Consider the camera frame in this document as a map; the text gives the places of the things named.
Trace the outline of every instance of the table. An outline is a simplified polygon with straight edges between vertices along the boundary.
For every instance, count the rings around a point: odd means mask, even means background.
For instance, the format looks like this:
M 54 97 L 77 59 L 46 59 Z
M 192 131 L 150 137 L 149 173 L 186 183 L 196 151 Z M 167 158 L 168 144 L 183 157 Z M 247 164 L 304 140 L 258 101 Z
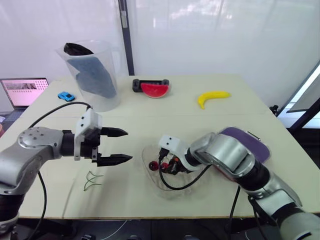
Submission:
M 133 78 L 128 77 L 126 81 L 122 81 L 120 87 L 129 88 L 130 80 Z M 121 105 L 101 114 L 104 126 L 122 128 L 129 135 L 118 138 L 103 137 L 99 151 L 102 155 L 116 153 L 132 155 L 132 160 L 118 166 L 97 168 L 88 159 L 73 161 L 72 157 L 63 157 L 48 161 L 42 167 L 41 172 L 48 191 L 46 218 L 228 217 L 237 185 L 227 180 L 217 170 L 211 168 L 207 171 L 196 183 L 197 188 L 192 194 L 173 196 L 169 199 L 147 176 L 141 154 L 145 146 L 157 144 L 163 134 L 170 134 L 191 143 L 210 131 L 218 132 L 230 126 L 236 126 L 259 136 L 271 150 L 271 158 L 266 162 L 266 166 L 298 193 L 306 211 L 319 212 L 320 171 L 282 123 L 239 77 L 165 76 L 157 79 L 163 78 L 169 79 L 173 85 L 171 95 L 168 97 L 170 101 L 166 98 L 149 99 L 143 94 L 131 94 L 129 90 L 123 90 Z M 182 83 L 182 81 L 191 83 L 192 79 L 197 79 L 198 84 L 191 88 Z M 69 91 L 65 86 L 72 87 L 72 81 L 62 81 L 58 84 L 53 82 L 0 138 L 0 150 L 10 146 L 17 135 L 35 120 L 35 116 L 42 114 L 40 111 L 36 114 L 35 108 L 42 106 L 41 111 L 44 113 L 56 107 L 58 105 L 56 103 L 60 101 L 56 100 L 55 93 Z M 210 100 L 205 105 L 206 109 L 202 110 L 195 102 L 200 89 L 225 90 L 231 92 L 232 97 L 220 99 L 221 101 Z M 171 106 L 173 104 L 170 105 L 169 102 L 181 104 L 181 108 L 176 105 L 177 113 L 173 111 L 174 108 Z M 153 106 L 167 111 L 156 111 Z M 75 131 L 76 121 L 85 111 L 85 107 L 70 106 L 68 111 L 67 113 L 61 110 L 45 118 L 39 126 Z M 98 179 L 102 185 L 83 191 L 88 171 L 103 175 Z M 36 179 L 20 208 L 20 216 L 39 217 L 42 205 L 43 192 L 40 182 Z M 252 207 L 243 191 L 240 192 L 234 215 L 237 217 L 253 215 Z

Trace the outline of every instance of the red watermelon slice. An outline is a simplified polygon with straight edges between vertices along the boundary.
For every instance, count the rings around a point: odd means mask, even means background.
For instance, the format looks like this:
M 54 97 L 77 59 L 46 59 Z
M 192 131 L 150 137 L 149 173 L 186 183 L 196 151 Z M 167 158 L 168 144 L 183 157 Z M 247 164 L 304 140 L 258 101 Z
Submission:
M 161 98 L 169 91 L 169 85 L 141 83 L 142 91 L 150 98 Z

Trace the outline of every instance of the yellow banana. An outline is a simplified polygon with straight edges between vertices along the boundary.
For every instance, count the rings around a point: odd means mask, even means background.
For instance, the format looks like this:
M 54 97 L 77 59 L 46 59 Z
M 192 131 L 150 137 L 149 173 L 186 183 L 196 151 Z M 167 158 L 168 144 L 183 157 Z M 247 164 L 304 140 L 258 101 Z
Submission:
M 205 109 L 205 101 L 208 99 L 224 99 L 230 97 L 231 94 L 227 91 L 208 91 L 198 97 L 198 104 L 202 109 Z

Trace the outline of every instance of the blue toy car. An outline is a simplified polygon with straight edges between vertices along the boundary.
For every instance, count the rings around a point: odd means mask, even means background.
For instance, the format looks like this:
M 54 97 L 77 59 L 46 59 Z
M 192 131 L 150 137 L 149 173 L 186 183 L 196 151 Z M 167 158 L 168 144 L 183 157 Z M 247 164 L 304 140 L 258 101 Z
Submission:
M 60 92 L 58 94 L 58 98 L 66 100 L 67 102 L 71 102 L 71 101 L 75 100 L 75 96 L 73 96 L 72 94 L 70 94 L 66 91 Z

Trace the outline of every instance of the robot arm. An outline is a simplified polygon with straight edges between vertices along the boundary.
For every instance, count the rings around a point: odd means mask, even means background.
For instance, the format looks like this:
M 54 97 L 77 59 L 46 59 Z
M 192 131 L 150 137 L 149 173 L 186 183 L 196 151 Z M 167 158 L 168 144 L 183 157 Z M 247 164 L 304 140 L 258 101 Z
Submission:
M 258 161 L 257 156 L 238 139 L 212 132 L 188 146 L 176 137 L 164 135 L 159 146 L 159 159 L 162 160 L 168 153 L 173 154 L 179 159 L 177 166 L 181 166 L 180 172 L 192 172 L 201 165 L 213 165 L 228 179 L 238 183 L 248 194 L 249 202 L 259 216 L 280 228 L 284 240 L 320 239 L 320 218 L 304 212 L 296 192 Z
M 102 157 L 98 153 L 100 135 L 120 137 L 128 133 L 119 128 L 102 127 L 101 116 L 89 108 L 80 118 L 76 133 L 31 127 L 17 141 L 0 152 L 0 239 L 8 234 L 18 219 L 24 196 L 33 184 L 39 169 L 48 160 L 62 156 L 92 159 L 101 166 L 114 166 L 130 160 L 125 154 Z

